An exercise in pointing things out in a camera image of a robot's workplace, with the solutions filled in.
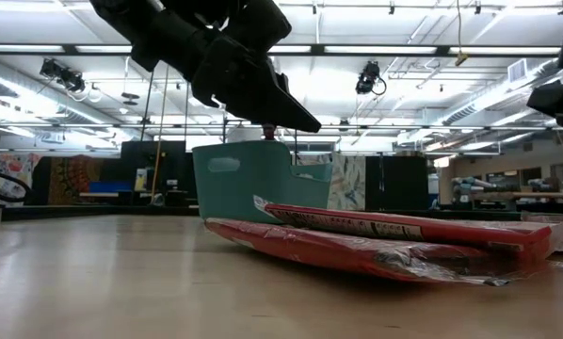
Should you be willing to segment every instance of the white label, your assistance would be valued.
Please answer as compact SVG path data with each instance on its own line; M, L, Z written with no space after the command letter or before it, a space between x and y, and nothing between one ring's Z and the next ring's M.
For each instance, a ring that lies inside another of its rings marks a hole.
M307 227L345 234L368 235L399 240L424 240L422 237L422 228L420 226L403 225L360 218L324 216L302 212L279 210L273 210L271 212L281 221L297 227Z

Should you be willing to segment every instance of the teal plastic basket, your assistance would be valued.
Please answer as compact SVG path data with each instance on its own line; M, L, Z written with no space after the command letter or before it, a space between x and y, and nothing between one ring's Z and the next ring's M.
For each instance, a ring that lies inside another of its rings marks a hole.
M292 166L288 148L277 141L246 141L193 149L202 218L280 223L256 208L268 202L326 208L331 164Z

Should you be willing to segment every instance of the red package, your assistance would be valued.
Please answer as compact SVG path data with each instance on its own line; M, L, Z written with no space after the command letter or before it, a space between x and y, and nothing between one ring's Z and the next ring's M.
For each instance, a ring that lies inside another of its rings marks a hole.
M205 225L235 243L279 258L399 281L502 285L539 268L455 245L370 239L217 218L207 219Z
M296 227L374 238L426 241L513 253L530 264L552 252L549 225L455 221L382 213L332 211L269 203L267 213Z

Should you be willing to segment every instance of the table surface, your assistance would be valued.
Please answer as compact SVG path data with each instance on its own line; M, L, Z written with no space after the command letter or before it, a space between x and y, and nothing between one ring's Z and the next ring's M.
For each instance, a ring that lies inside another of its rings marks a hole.
M198 218L0 226L0 339L360 337L563 339L563 268L405 283L267 257Z

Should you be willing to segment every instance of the colorful artwork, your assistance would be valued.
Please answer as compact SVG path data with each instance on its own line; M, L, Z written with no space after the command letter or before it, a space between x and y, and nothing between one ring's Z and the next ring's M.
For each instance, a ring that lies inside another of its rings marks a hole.
M0 154L0 173L33 185L33 170L39 164L37 154ZM0 178L0 194L9 197L22 197L24 189L9 180ZM22 206L23 202L2 202L8 206Z
M298 155L299 165L332 163L328 208L356 211L365 209L365 157L339 153Z
M89 191L89 182L99 181L103 159L84 155L52 158L49 184L50 205L79 202L79 194Z

